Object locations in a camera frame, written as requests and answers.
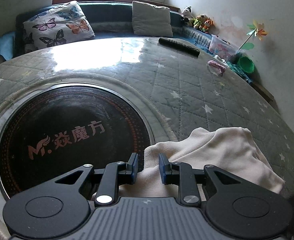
green bowl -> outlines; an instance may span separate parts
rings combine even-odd
[[[255,65],[252,60],[248,57],[240,57],[237,65],[246,73],[250,74],[255,71]]]

blue couch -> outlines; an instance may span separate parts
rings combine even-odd
[[[132,30],[132,4],[114,2],[80,2],[87,20],[95,32],[95,39],[115,37],[137,37]],[[57,5],[19,14],[16,18],[16,31],[0,38],[0,55],[4,60],[24,54],[23,22],[34,15],[47,11]],[[174,38],[180,38],[206,50],[211,36],[188,27],[181,21],[181,15],[170,11]]]

pillow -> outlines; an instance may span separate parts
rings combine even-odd
[[[76,1],[42,12],[23,26],[25,53],[95,37]]]
[[[172,37],[170,9],[149,3],[133,1],[134,34]]]

pinwheel stick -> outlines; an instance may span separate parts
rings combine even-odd
[[[245,45],[245,43],[250,39],[251,36],[254,35],[255,32],[256,32],[256,30],[248,37],[248,39],[243,43],[243,45],[240,46],[240,48],[238,50],[240,50]]]

transparent plastic container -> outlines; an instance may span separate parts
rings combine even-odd
[[[238,49],[228,41],[222,40],[219,36],[212,34],[209,51],[228,62],[237,54]]]

